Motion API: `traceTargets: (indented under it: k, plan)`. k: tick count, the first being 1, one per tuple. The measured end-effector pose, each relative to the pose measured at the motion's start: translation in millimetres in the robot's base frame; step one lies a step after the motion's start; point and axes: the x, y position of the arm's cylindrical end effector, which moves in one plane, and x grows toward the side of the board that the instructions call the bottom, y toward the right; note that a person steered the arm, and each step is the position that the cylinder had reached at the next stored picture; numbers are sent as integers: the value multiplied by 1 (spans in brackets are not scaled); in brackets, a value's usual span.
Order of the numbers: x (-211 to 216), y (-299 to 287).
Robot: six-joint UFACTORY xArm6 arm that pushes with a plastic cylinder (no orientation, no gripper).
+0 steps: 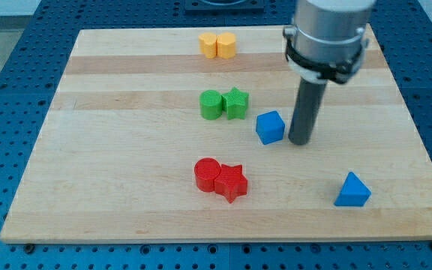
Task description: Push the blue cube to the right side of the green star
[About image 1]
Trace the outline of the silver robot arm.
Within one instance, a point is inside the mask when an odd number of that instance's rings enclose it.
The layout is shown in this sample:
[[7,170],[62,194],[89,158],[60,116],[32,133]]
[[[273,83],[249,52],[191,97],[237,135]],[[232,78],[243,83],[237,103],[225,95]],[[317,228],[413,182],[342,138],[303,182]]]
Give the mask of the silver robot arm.
[[365,60],[375,0],[298,0],[283,28],[288,65],[313,84],[347,83]]

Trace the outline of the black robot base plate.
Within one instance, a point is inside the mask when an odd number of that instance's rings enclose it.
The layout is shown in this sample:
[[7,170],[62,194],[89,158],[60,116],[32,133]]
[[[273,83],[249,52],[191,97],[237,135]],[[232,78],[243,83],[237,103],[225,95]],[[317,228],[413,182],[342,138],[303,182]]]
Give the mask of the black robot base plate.
[[184,0],[186,13],[263,11],[265,0]]

